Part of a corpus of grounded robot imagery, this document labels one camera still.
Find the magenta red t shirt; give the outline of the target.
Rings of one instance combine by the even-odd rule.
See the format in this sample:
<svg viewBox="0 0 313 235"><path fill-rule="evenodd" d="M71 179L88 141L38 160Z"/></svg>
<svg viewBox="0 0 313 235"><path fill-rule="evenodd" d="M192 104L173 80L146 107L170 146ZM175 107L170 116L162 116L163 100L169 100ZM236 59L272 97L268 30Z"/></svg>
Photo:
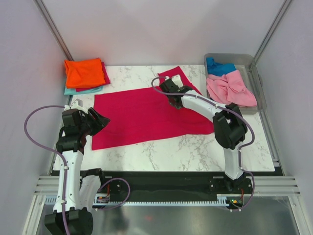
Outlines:
<svg viewBox="0 0 313 235"><path fill-rule="evenodd" d="M92 137L92 150L214 132L207 118L170 105L165 95L152 88L154 77L144 78L143 88L135 86L132 90L95 95L94 109L110 122Z"/></svg>

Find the light pink t shirt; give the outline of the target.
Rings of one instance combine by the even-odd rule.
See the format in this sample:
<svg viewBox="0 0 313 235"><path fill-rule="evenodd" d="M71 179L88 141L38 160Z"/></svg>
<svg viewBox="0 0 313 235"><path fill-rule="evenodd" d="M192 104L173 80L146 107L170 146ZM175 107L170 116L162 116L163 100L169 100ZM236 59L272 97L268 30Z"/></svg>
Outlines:
<svg viewBox="0 0 313 235"><path fill-rule="evenodd" d="M240 107L257 106L254 94L245 86L238 70L222 76L209 74L206 83L210 97L218 103L235 103Z"/></svg>

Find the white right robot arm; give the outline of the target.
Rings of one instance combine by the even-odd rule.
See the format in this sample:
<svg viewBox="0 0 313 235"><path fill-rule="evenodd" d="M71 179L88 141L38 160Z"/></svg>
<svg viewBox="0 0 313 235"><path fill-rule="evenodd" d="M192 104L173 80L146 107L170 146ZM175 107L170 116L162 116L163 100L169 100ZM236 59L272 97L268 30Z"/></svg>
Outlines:
<svg viewBox="0 0 313 235"><path fill-rule="evenodd" d="M172 79L160 84L161 92L176 108L192 110L213 123L217 143L224 151L224 187L234 193L242 186L245 173L241 164L241 147L247 124L236 104L225 106L206 98L188 86L178 86Z"/></svg>

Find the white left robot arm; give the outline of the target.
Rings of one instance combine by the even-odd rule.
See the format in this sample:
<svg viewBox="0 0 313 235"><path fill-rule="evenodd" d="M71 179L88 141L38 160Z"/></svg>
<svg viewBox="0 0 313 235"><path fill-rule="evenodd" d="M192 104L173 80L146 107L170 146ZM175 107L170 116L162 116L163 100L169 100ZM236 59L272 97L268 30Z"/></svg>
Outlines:
<svg viewBox="0 0 313 235"><path fill-rule="evenodd" d="M107 188L107 180L99 176L99 168L81 176L87 136L104 129L110 119L93 108L65 108L63 127L56 143L61 155L59 186L53 212L44 219L45 227L53 235L90 235L93 231L92 204L97 192Z"/></svg>

